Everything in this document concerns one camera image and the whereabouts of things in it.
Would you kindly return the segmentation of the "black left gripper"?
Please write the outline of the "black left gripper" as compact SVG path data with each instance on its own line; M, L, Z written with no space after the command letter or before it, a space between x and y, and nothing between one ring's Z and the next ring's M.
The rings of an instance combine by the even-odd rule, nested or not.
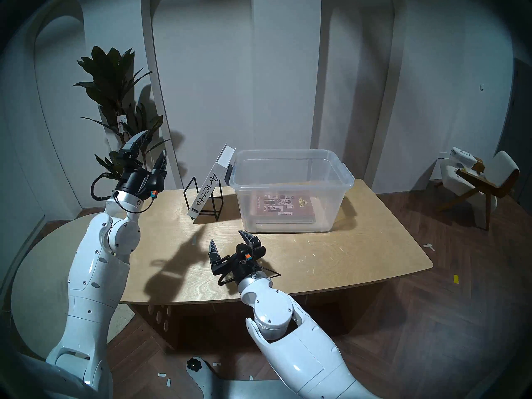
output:
M148 130L141 131L132 136L132 152L141 150L148 139ZM126 163L122 175L113 191L113 198L118 192L131 194L139 200L146 200L152 196L153 192L158 193L164 190L164 181L167 174L167 152L164 149L157 158L152 171L147 171L141 167L140 163Z

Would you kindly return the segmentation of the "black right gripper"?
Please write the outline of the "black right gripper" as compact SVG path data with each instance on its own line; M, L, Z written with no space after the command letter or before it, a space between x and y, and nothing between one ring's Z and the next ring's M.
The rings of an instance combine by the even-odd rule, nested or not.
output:
M265 256L266 248L259 246L257 236L245 230L238 232L246 244L238 244L233 255L221 257L214 240L210 241L208 254L211 270L214 276L220 276L218 283L240 283L247 276L262 271L257 260Z

